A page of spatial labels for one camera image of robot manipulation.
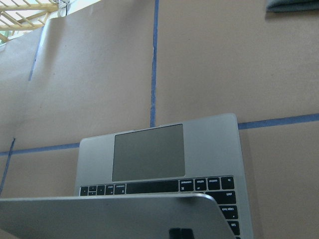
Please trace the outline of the silver laptop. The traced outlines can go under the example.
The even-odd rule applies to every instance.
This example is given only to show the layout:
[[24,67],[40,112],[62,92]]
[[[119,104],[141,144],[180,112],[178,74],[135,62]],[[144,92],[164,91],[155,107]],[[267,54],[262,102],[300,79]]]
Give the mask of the silver laptop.
[[20,239],[251,239],[237,117],[81,140],[72,197],[0,201]]

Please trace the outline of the grey folded cloth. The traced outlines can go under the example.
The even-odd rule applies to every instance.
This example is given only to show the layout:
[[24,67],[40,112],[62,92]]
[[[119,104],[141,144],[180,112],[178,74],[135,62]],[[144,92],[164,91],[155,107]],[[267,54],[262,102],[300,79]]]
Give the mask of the grey folded cloth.
[[281,12],[296,12],[318,10],[318,0],[267,0],[266,11],[281,13]]

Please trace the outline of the wooden dish rack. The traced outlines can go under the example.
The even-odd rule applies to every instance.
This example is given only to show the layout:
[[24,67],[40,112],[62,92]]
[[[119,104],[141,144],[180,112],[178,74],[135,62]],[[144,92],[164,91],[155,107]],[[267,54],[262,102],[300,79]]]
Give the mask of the wooden dish rack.
[[67,10],[68,0],[2,0],[0,2],[0,43],[15,34],[29,32],[45,26],[49,16]]

